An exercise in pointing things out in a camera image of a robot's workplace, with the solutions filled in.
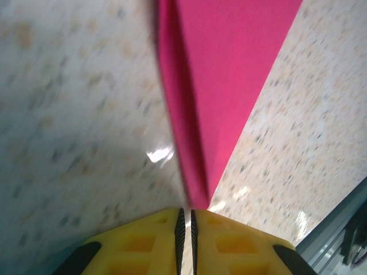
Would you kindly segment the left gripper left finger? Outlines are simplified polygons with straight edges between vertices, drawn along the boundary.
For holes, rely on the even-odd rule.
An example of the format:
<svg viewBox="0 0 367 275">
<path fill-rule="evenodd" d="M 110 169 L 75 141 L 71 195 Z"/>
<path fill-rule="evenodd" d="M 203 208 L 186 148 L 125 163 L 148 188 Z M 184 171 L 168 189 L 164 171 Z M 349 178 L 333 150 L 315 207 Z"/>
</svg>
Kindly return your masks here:
<svg viewBox="0 0 367 275">
<path fill-rule="evenodd" d="M 86 240 L 59 274 L 181 274 L 185 242 L 182 208 L 169 208 Z"/>
</svg>

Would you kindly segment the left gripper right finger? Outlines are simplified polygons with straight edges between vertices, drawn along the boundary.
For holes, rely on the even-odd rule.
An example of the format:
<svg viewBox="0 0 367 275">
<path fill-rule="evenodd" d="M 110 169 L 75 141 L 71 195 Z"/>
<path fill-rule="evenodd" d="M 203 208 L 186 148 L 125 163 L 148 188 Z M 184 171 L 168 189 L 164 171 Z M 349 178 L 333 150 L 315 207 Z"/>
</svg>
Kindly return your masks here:
<svg viewBox="0 0 367 275">
<path fill-rule="evenodd" d="M 288 241 L 208 210 L 191 211 L 194 274 L 312 274 Z"/>
</svg>

